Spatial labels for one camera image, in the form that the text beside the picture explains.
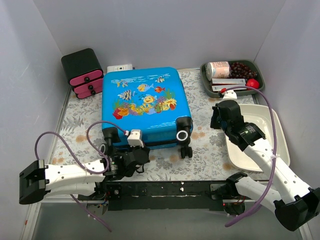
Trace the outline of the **blue fish-print kids suitcase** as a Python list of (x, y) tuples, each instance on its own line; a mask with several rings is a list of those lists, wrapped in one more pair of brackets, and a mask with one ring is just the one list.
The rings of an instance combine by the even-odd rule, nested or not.
[(182, 158), (193, 156), (193, 120), (185, 89), (173, 67), (133, 69), (107, 73), (101, 102), (104, 141), (127, 149), (125, 131), (141, 130), (150, 149), (180, 146)]

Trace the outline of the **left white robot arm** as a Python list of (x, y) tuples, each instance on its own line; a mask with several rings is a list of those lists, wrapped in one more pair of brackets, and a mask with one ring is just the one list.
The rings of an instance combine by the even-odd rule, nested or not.
[(35, 160), (19, 173), (19, 204), (30, 205), (55, 195), (84, 195), (101, 200), (106, 196), (103, 182), (131, 177), (149, 162), (148, 147), (133, 147), (129, 152), (84, 164), (52, 165)]

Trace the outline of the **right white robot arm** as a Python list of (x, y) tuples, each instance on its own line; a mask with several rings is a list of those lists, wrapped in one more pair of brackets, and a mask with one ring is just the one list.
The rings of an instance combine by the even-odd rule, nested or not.
[(227, 227), (252, 215), (260, 206), (274, 212), (281, 225), (292, 232), (320, 213), (320, 189), (312, 188), (301, 180), (276, 155), (265, 133), (256, 124), (244, 120), (236, 101), (223, 100), (212, 110), (210, 127), (221, 129), (232, 144), (269, 176), (268, 184), (263, 185), (247, 174), (237, 172), (215, 190), (215, 193), (232, 199), (245, 196), (255, 201), (251, 209), (227, 223)]

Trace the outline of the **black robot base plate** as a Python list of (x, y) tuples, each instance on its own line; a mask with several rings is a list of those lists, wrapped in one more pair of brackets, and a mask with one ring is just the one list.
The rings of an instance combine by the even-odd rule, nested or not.
[(226, 181), (106, 181), (97, 183), (88, 196), (78, 200), (101, 202), (109, 211), (193, 210), (222, 211), (237, 216), (251, 199), (227, 192)]

